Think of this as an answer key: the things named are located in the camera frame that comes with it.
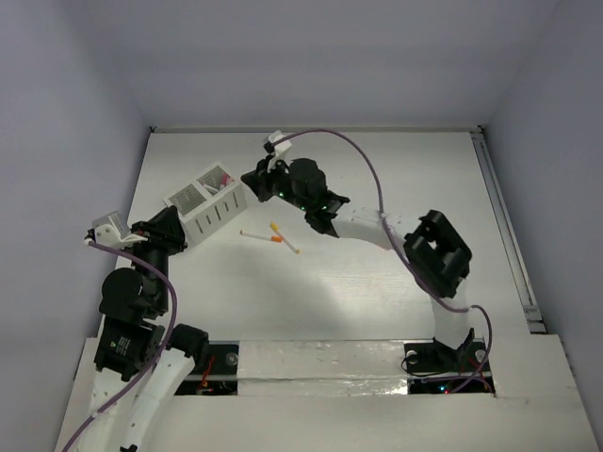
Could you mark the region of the purple capped white marker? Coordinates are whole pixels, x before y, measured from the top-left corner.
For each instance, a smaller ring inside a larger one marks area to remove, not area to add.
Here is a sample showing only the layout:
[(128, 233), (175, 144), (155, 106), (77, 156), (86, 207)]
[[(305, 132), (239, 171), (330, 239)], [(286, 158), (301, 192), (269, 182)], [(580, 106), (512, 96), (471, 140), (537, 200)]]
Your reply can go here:
[(227, 186), (227, 185), (229, 185), (229, 184), (230, 184), (232, 181), (233, 181), (233, 178), (232, 178), (230, 175), (228, 175), (228, 174), (223, 174), (223, 175), (222, 175), (222, 177), (221, 177), (220, 183), (221, 183), (222, 185)]

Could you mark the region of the yellow capped white marker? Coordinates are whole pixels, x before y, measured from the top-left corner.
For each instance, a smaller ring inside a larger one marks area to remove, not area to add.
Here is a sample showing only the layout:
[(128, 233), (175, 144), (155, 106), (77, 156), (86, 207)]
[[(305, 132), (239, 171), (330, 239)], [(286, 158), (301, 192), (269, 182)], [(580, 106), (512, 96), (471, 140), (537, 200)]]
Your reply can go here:
[(272, 231), (282, 240), (283, 243), (285, 243), (295, 254), (300, 254), (301, 250), (295, 246), (285, 235), (284, 233), (281, 231), (281, 229), (278, 227), (278, 225), (274, 222), (272, 222), (269, 227), (272, 229)]

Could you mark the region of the orange capped white marker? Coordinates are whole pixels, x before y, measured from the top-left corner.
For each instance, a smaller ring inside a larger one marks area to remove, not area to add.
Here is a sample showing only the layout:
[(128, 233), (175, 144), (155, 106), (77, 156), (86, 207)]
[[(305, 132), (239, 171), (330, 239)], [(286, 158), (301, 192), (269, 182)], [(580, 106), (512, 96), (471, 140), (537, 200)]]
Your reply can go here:
[(263, 240), (263, 241), (274, 242), (274, 243), (282, 243), (283, 242), (283, 239), (279, 235), (276, 235), (276, 234), (259, 234), (259, 233), (245, 231), (245, 230), (240, 230), (239, 234), (242, 236), (249, 237), (252, 239), (257, 239), (257, 240)]

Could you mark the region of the coral capped white marker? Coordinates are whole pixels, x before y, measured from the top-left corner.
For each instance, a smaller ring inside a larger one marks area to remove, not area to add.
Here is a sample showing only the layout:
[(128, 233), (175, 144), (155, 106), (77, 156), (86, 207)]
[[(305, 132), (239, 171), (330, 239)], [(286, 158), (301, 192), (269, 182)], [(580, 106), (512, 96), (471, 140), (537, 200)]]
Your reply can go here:
[(204, 189), (206, 191), (211, 193), (213, 196), (220, 193), (224, 189), (224, 185), (217, 185), (217, 184), (202, 183), (202, 186), (204, 187)]

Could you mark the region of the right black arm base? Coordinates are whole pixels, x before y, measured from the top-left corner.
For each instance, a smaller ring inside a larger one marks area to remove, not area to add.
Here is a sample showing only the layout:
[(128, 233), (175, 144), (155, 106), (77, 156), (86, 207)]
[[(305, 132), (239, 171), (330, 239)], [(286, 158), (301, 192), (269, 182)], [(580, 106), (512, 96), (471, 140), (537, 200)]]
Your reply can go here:
[(484, 359), (486, 345), (480, 339), (451, 353), (434, 341), (404, 344), (400, 362), (407, 375), (410, 395), (494, 394), (495, 384), (489, 363)]

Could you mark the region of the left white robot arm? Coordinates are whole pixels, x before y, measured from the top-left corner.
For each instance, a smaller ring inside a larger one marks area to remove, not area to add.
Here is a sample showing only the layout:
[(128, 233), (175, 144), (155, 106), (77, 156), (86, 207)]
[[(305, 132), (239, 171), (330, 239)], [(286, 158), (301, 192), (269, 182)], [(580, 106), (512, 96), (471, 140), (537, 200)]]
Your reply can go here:
[(65, 451), (145, 451), (178, 387), (208, 362), (206, 331), (176, 321), (169, 260), (186, 247), (175, 207), (127, 225), (117, 212), (93, 221), (87, 246), (129, 260), (101, 287), (101, 333), (87, 417)]

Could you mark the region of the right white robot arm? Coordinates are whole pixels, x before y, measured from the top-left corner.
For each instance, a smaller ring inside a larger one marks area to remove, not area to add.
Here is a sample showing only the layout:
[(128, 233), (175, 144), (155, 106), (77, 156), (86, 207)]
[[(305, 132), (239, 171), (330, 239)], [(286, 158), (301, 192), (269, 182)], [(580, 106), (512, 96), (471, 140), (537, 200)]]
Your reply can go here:
[(332, 192), (324, 172), (308, 158), (274, 165), (265, 158), (243, 174), (241, 181), (260, 202), (278, 198), (302, 210), (306, 223), (319, 234), (395, 251), (431, 299), (435, 361), (454, 369), (467, 359), (466, 344), (474, 338), (474, 331), (464, 299), (464, 280), (472, 251), (443, 213), (431, 210), (418, 220), (408, 220), (362, 207)]

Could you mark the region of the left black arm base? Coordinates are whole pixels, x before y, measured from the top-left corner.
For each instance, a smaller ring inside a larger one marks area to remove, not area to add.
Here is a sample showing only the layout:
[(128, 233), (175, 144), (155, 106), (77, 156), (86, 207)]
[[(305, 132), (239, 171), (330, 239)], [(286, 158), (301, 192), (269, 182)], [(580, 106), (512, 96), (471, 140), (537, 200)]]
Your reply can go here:
[(212, 341), (207, 361), (180, 384), (177, 396), (236, 396), (239, 364), (238, 341)]

